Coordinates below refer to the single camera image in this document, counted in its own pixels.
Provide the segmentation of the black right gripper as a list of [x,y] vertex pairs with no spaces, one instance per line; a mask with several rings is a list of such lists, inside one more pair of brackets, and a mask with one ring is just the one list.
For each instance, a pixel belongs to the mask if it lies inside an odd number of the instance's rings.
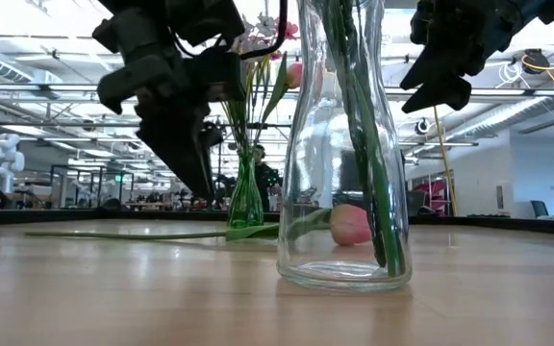
[[423,50],[399,87],[420,87],[401,110],[438,105],[461,110],[472,90],[462,77],[478,74],[492,54],[505,51],[534,19],[554,21],[554,0],[418,0],[411,42]]

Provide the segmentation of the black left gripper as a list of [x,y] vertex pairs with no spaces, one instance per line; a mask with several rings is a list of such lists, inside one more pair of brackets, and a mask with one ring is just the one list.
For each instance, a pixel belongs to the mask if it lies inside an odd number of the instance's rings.
[[[98,0],[113,16],[92,37],[123,59],[97,85],[100,103],[121,114],[135,96],[137,137],[195,195],[214,197],[208,148],[223,141],[222,129],[204,122],[208,102],[244,98],[241,58],[228,47],[244,31],[233,0]],[[180,40],[211,46],[184,57]]]

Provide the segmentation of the green artificial flower stem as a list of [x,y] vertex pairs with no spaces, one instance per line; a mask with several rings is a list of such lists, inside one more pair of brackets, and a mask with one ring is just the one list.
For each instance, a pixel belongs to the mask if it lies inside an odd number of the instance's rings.
[[358,9],[356,0],[328,0],[323,6],[322,21],[342,93],[347,115],[348,130],[355,152],[359,182],[362,186],[366,219],[371,230],[374,256],[381,267],[387,265],[382,237],[381,212],[378,211],[377,193],[383,188],[375,181],[377,164],[372,160],[378,143],[371,134],[368,121],[372,116],[370,92],[362,78],[368,69],[361,57],[362,42],[356,29],[352,11]]

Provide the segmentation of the green glass vase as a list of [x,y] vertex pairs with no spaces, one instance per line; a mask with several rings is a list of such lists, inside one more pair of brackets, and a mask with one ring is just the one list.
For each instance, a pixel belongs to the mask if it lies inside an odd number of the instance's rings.
[[239,150],[239,171],[228,210],[228,226],[242,229],[264,224],[264,207],[255,178],[254,151]]

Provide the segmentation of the clear glass vase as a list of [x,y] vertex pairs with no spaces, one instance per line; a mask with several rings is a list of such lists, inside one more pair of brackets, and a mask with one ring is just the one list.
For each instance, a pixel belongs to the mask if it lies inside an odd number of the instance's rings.
[[299,97],[286,156],[279,273],[330,289],[405,285],[404,163],[381,75],[385,0],[298,0]]

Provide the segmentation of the person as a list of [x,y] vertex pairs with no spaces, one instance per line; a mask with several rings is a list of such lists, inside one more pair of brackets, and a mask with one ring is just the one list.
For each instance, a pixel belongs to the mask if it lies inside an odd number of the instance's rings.
[[261,144],[254,146],[254,162],[255,162],[255,181],[259,190],[263,209],[265,212],[270,211],[269,190],[275,185],[280,184],[278,171],[271,168],[264,162],[265,149]]

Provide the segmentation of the red cart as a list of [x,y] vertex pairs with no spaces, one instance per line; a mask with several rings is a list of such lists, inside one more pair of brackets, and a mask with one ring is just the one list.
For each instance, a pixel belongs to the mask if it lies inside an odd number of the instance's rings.
[[423,205],[440,216],[453,216],[452,193],[448,180],[442,177],[422,180],[414,184],[414,191],[423,193]]

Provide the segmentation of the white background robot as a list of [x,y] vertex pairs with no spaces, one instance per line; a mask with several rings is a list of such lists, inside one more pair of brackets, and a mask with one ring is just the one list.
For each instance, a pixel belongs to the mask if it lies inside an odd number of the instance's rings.
[[15,174],[25,167],[24,154],[17,150],[19,143],[19,135],[0,135],[0,189],[5,193],[13,192]]

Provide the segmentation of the black table frame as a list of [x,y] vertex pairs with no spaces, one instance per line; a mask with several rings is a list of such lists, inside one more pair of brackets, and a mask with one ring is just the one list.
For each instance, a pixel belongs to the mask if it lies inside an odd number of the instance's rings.
[[[178,211],[129,211],[129,210],[0,210],[0,225],[65,222],[94,219],[133,220],[182,220],[225,221],[225,212],[178,212]],[[410,216],[409,224],[429,226],[468,226],[502,230],[527,231],[554,234],[554,220],[514,219],[506,217],[440,217]]]

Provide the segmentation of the overhead rig frame bar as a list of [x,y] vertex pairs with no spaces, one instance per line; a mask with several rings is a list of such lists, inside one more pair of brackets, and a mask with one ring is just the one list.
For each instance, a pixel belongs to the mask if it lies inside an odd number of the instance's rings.
[[[96,92],[97,86],[66,84],[0,84],[0,91]],[[554,97],[554,89],[473,88],[471,90],[471,97]]]

